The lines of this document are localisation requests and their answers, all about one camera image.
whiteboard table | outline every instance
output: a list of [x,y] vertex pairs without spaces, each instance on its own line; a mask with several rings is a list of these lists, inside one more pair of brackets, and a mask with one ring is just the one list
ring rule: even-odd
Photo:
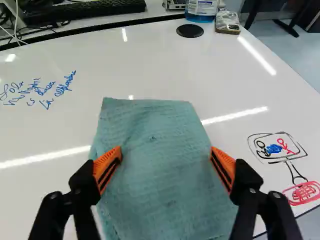
[[[101,30],[0,52],[0,88],[13,88],[0,95],[1,239],[26,239],[42,198],[69,191],[68,179],[87,160],[103,97],[190,101],[212,145],[247,160],[264,178],[263,192],[292,186],[290,172],[284,163],[257,159],[248,137],[290,133],[308,153],[295,167],[320,181],[320,95],[245,29],[218,34],[203,23],[203,36],[183,38],[176,28],[185,23]],[[57,86],[72,71],[72,91],[61,94]],[[43,96],[16,92],[32,84],[46,89]],[[299,215],[318,204],[292,209]],[[258,221],[255,233],[263,230]],[[76,239],[72,223],[66,235]]]

blue liquid bottle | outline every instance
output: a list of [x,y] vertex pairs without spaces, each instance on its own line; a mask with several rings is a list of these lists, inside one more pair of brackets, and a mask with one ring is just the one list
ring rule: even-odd
[[210,23],[217,14],[218,0],[186,0],[185,18],[196,23]]

keyboard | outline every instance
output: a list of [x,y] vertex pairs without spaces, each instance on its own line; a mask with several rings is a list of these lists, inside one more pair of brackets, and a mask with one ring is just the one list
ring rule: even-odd
[[39,26],[68,20],[141,13],[145,10],[144,0],[96,0],[46,6],[25,11],[23,20],[28,26]]

orange gripper pad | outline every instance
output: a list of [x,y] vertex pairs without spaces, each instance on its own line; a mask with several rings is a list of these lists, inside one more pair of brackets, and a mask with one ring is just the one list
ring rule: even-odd
[[116,146],[93,161],[93,176],[100,196],[104,193],[116,168],[122,162],[121,147]]
[[211,147],[210,160],[224,187],[230,193],[236,176],[236,160],[214,146]]

cloth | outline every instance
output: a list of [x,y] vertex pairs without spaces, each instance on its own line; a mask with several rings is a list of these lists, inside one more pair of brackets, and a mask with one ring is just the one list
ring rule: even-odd
[[186,101],[104,98],[89,157],[121,146],[97,210],[107,240],[228,239],[237,207]]

